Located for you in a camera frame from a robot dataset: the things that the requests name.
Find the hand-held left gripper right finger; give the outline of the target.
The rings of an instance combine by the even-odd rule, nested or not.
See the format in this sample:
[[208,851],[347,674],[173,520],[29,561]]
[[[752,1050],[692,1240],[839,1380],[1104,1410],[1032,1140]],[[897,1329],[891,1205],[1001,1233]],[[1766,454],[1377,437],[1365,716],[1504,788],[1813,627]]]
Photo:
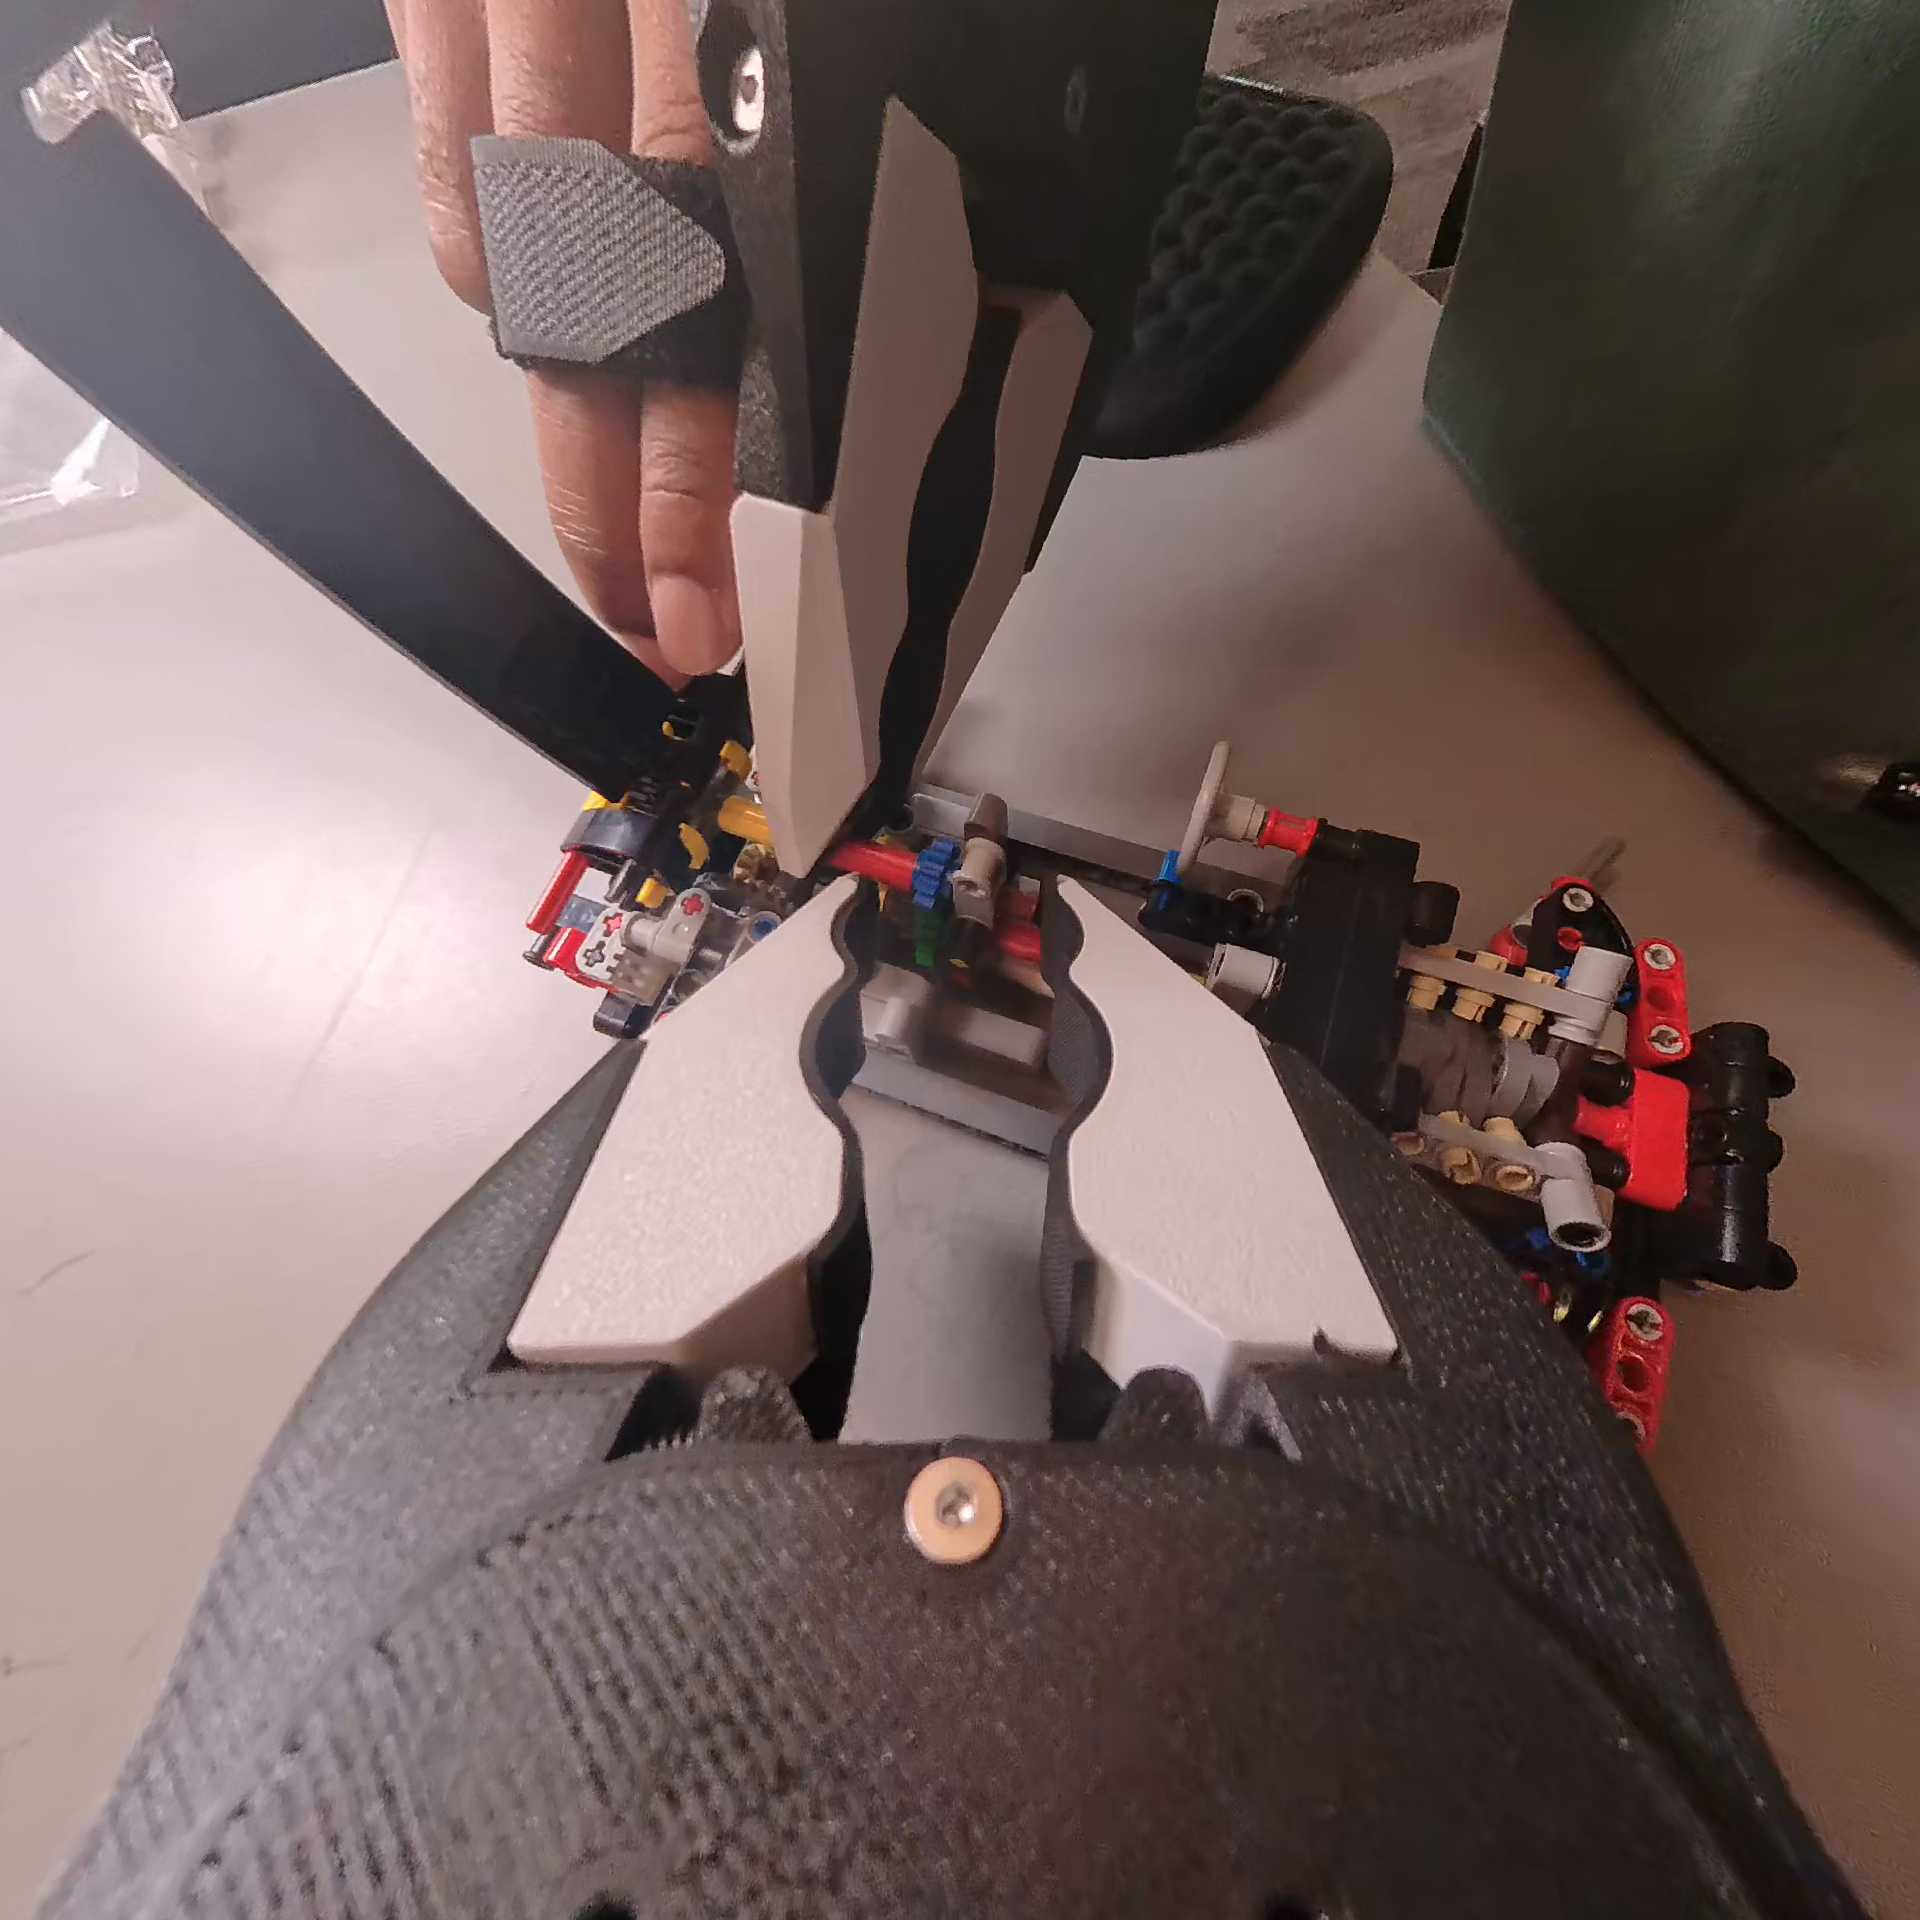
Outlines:
[[1400,1345],[1257,1032],[1086,883],[1045,883],[1048,1436],[1167,1371],[1207,1418],[1264,1364]]

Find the multicoloured lego car chassis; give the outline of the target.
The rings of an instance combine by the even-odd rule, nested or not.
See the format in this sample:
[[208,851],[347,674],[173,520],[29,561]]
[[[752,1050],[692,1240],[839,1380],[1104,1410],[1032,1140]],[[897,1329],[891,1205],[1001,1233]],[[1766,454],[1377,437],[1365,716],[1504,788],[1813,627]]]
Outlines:
[[1640,1452],[1663,1422],[1668,1290],[1788,1290],[1768,1229],[1791,1072],[1761,1027],[1689,1016],[1685,955],[1635,939],[1603,867],[1553,881],[1491,947],[1389,835],[1224,787],[1216,744],[1184,842],[1072,849],[995,793],[921,793],[784,876],[750,749],[667,724],[660,779],[588,798],[537,900],[527,960],[596,989],[640,1045],[835,881],[873,890],[853,1088],[1048,1161],[1045,883],[1080,881],[1241,1016],[1275,1065],[1318,1070],[1448,1203],[1587,1363]]

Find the clear plastic bag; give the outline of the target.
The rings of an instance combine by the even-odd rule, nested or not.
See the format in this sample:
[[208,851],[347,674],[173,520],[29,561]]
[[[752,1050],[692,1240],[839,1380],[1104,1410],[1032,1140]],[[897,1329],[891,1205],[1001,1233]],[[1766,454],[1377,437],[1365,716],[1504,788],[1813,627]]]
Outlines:
[[3,555],[113,533],[148,507],[136,443],[3,337]]
[[141,142],[172,137],[183,124],[176,72],[158,38],[113,20],[94,27],[23,88],[20,105],[31,132],[51,147],[96,114],[108,114]]

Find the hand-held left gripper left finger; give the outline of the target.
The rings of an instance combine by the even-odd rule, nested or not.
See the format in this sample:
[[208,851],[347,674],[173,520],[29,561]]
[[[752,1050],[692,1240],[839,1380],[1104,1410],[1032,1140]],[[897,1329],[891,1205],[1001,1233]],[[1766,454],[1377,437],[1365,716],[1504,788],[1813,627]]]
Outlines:
[[873,886],[835,881],[640,1045],[507,1334],[527,1368],[847,1370]]

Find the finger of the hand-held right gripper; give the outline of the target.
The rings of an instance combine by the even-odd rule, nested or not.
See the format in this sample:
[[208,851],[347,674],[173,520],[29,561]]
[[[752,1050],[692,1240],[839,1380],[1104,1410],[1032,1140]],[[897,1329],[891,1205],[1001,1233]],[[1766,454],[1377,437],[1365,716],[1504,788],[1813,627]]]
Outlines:
[[998,388],[991,493],[983,538],[947,633],[943,681],[909,779],[925,774],[952,708],[988,651],[1041,539],[1039,520],[1061,460],[1093,328],[1067,292],[1009,290],[1017,332]]
[[809,512],[742,493],[731,509],[758,802],[782,873],[829,851],[880,772],[909,523],[975,310],[958,162],[888,101],[831,496]]

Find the person's right hand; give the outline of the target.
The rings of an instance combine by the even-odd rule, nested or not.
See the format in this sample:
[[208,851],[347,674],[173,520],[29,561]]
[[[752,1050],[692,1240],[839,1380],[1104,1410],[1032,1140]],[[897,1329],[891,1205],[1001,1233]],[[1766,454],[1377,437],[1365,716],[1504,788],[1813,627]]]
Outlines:
[[[588,137],[613,154],[713,160],[683,2],[385,4],[415,132],[428,244],[455,297],[488,310],[471,139]],[[736,398],[592,368],[531,371],[543,506],[588,611],[660,681],[741,644],[731,502]]]

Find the dark green box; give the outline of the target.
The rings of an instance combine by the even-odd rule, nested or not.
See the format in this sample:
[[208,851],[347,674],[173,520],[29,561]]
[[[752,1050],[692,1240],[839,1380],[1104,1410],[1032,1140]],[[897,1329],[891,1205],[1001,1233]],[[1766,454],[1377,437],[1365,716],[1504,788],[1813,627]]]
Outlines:
[[1549,598],[1915,932],[1918,4],[1519,2],[1424,410]]

